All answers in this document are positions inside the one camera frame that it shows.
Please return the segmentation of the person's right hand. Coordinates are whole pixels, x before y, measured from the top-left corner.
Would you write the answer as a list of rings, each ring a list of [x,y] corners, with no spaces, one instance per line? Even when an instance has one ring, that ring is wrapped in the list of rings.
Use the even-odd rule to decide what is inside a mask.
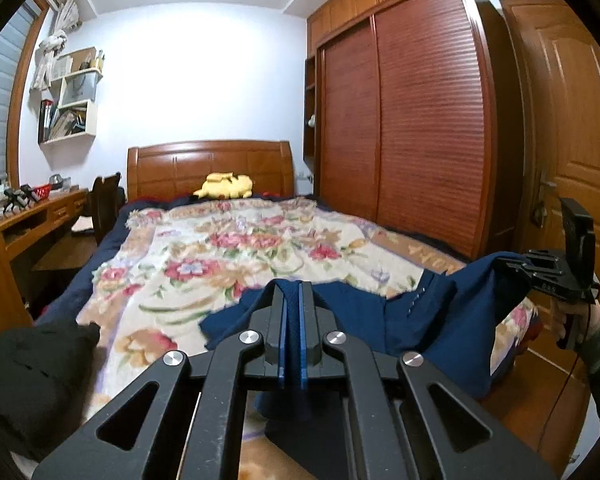
[[[550,314],[552,322],[550,329],[557,340],[566,336],[566,323],[568,316],[573,316],[571,333],[577,337],[577,342],[591,339],[600,330],[600,303],[588,306],[587,304],[565,304],[555,298],[550,300]]]

